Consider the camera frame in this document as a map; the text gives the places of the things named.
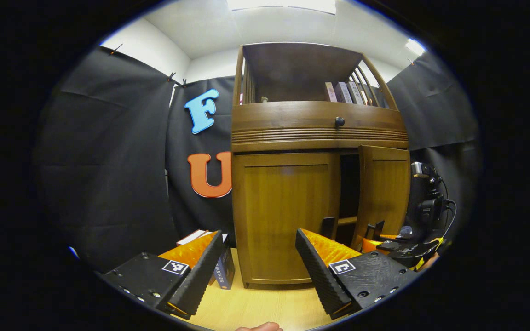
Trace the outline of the small ceiling light panel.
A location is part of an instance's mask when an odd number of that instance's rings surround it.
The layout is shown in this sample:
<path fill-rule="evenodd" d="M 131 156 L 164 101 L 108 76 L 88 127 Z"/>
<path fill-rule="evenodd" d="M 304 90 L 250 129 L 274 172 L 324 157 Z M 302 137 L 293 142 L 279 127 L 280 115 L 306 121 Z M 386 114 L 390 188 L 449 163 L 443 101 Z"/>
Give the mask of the small ceiling light panel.
<path fill-rule="evenodd" d="M 426 52 L 425 47 L 419 43 L 417 40 L 408 38 L 406 44 L 404 44 L 405 48 L 410 50 L 410 52 L 414 53 L 417 56 L 421 56 Z"/>

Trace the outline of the wooden double-door shoe cabinet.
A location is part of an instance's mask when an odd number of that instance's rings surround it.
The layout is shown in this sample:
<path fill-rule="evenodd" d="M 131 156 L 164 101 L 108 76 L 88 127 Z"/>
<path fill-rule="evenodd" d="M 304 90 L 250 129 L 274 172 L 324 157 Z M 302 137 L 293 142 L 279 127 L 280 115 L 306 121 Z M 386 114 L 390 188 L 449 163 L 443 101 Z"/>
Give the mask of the wooden double-door shoe cabinet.
<path fill-rule="evenodd" d="M 367 105 L 325 101 L 325 82 L 354 81 Z M 262 103 L 261 97 L 268 102 Z M 335 127 L 335 118 L 345 125 Z M 368 57 L 335 46 L 298 42 L 242 45 L 231 112 L 234 154 L 338 153 L 341 203 L 359 208 L 359 146 L 406 149 L 395 99 Z"/>

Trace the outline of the wooden shoe cabinet door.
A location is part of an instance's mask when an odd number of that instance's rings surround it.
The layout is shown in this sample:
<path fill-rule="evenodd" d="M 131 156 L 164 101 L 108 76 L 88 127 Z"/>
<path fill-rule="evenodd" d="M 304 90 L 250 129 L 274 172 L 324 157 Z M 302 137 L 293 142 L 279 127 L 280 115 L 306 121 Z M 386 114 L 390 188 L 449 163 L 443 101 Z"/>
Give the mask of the wooden shoe cabinet door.
<path fill-rule="evenodd" d="M 410 164 L 406 149 L 359 146 L 360 194 L 352 249 L 362 248 L 369 225 L 382 223 L 383 237 L 399 234 L 409 203 Z"/>
<path fill-rule="evenodd" d="M 296 232 L 318 233 L 324 218 L 338 217 L 338 153 L 234 154 L 231 166 L 244 287 L 310 283 L 296 250 Z"/>

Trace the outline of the red book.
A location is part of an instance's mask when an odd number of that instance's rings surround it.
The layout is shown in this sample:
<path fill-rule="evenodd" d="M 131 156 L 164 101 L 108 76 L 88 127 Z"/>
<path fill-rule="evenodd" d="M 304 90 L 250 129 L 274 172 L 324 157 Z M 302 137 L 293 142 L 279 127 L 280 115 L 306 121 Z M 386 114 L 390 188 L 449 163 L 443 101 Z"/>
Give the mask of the red book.
<path fill-rule="evenodd" d="M 183 237 L 182 239 L 178 240 L 175 244 L 176 244 L 176 246 L 185 245 L 185 244 L 187 244 L 189 242 L 192 242 L 193 240 L 195 240 L 197 238 L 200 238 L 203 235 L 206 235 L 208 233 L 209 233 L 209 231 L 207 231 L 207 230 L 198 229 L 196 231 L 193 231 L 193 233 L 191 233 L 191 234 Z"/>

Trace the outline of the large ceiling light panel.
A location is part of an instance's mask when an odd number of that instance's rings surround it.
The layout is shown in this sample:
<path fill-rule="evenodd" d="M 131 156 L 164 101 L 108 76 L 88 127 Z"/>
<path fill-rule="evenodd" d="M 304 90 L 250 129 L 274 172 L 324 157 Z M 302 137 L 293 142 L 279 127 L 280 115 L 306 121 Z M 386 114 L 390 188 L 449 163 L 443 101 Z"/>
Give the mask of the large ceiling light panel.
<path fill-rule="evenodd" d="M 337 0 L 226 0 L 231 11 L 253 8 L 296 8 L 336 14 Z"/>

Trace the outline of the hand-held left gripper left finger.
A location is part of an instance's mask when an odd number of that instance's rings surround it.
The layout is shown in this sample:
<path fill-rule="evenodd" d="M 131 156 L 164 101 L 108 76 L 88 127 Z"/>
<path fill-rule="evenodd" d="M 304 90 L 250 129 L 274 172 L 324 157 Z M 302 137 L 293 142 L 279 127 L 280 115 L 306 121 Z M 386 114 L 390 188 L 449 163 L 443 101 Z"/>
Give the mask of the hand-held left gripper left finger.
<path fill-rule="evenodd" d="M 139 253 L 102 274 L 102 279 L 149 308 L 190 319 L 223 251 L 223 232 L 214 231 L 159 256 Z"/>

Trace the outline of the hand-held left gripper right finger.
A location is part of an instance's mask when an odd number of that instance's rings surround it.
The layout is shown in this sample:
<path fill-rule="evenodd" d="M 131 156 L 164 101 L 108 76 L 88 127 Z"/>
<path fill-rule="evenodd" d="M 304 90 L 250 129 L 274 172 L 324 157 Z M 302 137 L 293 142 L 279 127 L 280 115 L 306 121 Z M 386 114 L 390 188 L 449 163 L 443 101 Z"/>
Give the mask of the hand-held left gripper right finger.
<path fill-rule="evenodd" d="M 304 228 L 296 231 L 296 250 L 332 319 L 370 310 L 421 275 L 380 251 L 360 253 Z"/>

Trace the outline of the blue book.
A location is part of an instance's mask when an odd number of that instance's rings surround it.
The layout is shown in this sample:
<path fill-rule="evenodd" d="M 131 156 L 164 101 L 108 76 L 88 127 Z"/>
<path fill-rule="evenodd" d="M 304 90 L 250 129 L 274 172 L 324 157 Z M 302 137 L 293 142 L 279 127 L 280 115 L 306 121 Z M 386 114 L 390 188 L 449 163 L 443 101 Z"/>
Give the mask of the blue book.
<path fill-rule="evenodd" d="M 233 252 L 229 243 L 228 234 L 223 234 L 224 249 L 214 269 L 214 278 L 219 287 L 229 291 L 232 288 L 236 272 L 233 262 Z"/>

